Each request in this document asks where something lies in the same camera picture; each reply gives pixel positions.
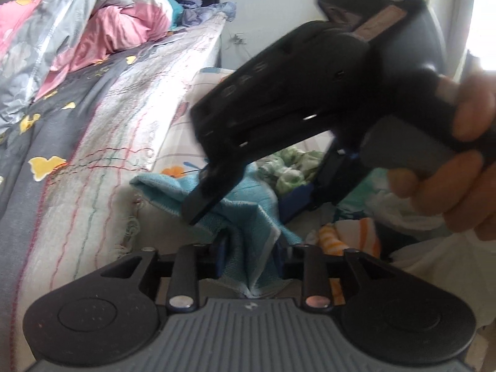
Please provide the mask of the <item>person's right hand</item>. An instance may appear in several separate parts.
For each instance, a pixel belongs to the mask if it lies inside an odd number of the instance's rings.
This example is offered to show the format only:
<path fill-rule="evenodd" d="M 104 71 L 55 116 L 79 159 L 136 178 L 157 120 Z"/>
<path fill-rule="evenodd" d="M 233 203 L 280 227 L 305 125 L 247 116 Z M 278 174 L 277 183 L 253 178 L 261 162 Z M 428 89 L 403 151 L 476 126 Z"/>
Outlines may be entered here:
<path fill-rule="evenodd" d="M 455 138 L 468 142 L 482 136 L 495 120 L 495 74 L 479 72 L 460 85 Z M 495 240 L 495 165 L 470 150 L 454 156 L 433 176 L 420 180 L 408 169 L 387 172 L 390 190 L 410 200 L 416 212 L 441 215 L 451 232 L 475 232 L 482 241 Z"/>

